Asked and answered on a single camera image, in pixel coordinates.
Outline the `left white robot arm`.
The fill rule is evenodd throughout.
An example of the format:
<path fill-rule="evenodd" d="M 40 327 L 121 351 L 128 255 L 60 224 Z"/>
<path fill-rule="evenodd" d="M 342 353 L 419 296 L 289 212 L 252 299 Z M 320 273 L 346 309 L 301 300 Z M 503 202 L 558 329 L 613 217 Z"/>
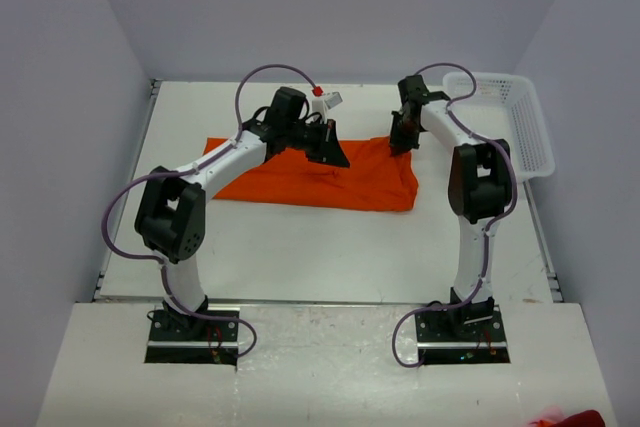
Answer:
<path fill-rule="evenodd" d="M 164 302 L 176 311 L 172 327 L 195 340 L 208 326 L 207 296 L 198 275 L 196 252 L 206 230 L 206 205 L 242 174 L 287 149 L 310 162 L 350 166 L 328 111 L 342 102 L 329 92 L 311 102 L 304 93 L 279 88 L 271 104 L 241 124 L 239 136 L 202 156 L 182 171 L 158 167 L 146 183 L 134 222 L 144 245 L 159 257 Z"/>

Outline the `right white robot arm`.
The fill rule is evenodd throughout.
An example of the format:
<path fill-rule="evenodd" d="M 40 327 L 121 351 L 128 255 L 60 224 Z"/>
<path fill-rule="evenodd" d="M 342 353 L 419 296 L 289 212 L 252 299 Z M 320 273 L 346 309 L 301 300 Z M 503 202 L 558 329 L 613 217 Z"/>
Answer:
<path fill-rule="evenodd" d="M 510 147 L 503 139 L 486 139 L 455 120 L 452 99 L 442 91 L 430 91 L 421 75 L 400 80 L 398 90 L 401 108 L 392 113 L 391 154 L 418 148 L 420 134 L 426 131 L 450 151 L 447 196 L 460 228 L 458 269 L 449 304 L 425 317 L 431 326 L 447 328 L 454 338 L 467 340 L 494 314 L 494 237 L 517 196 Z"/>

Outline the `orange t shirt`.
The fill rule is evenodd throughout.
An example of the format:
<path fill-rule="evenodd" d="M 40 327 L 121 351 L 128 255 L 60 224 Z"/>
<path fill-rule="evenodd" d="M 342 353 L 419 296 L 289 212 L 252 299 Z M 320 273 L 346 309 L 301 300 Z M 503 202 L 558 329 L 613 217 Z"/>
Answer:
<path fill-rule="evenodd" d="M 215 198 L 355 211 L 413 209 L 419 182 L 409 153 L 394 156 L 387 137 L 346 140 L 341 146 L 348 168 L 313 163 L 302 152 L 287 149 L 241 175 Z"/>

